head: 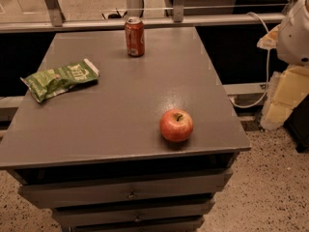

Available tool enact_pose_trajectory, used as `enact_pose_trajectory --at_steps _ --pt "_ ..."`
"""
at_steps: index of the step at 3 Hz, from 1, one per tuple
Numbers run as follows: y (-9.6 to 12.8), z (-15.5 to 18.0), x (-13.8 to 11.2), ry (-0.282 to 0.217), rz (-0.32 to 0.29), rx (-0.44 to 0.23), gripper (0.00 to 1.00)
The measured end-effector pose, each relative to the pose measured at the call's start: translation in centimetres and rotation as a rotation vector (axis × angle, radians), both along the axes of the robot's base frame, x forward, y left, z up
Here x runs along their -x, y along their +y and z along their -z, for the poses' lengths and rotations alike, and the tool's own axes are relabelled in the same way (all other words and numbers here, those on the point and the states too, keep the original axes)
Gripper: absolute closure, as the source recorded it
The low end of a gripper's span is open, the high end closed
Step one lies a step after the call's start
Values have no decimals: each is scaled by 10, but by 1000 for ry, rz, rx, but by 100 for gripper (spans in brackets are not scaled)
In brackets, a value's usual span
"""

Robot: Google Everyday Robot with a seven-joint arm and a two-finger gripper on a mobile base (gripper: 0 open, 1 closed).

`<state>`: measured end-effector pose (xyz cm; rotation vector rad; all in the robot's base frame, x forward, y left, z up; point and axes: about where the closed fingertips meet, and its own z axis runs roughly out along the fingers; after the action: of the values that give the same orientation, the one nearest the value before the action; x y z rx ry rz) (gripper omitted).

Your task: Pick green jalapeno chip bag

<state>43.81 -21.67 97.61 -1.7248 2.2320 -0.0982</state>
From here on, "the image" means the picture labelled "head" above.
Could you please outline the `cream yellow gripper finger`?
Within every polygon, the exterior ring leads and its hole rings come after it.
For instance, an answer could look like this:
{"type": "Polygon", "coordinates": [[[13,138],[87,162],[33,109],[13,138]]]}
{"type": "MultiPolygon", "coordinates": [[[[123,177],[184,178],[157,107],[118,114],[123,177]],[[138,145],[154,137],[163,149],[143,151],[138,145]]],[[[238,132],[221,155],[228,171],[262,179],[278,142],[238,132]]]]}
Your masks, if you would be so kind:
{"type": "Polygon", "coordinates": [[[309,95],[309,67],[289,65],[274,72],[267,87],[267,100],[260,125],[264,130],[280,128],[294,109],[309,95]]]}

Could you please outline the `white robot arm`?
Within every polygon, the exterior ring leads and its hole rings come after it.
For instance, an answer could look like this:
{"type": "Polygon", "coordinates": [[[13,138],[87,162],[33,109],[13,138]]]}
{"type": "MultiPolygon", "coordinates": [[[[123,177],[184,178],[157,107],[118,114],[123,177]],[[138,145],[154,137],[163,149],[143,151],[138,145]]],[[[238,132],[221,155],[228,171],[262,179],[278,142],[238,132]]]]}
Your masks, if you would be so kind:
{"type": "Polygon", "coordinates": [[[257,47],[275,49],[277,58],[288,64],[283,72],[273,73],[267,86],[260,124],[271,131],[280,128],[309,95],[309,0],[297,0],[257,47]]]}

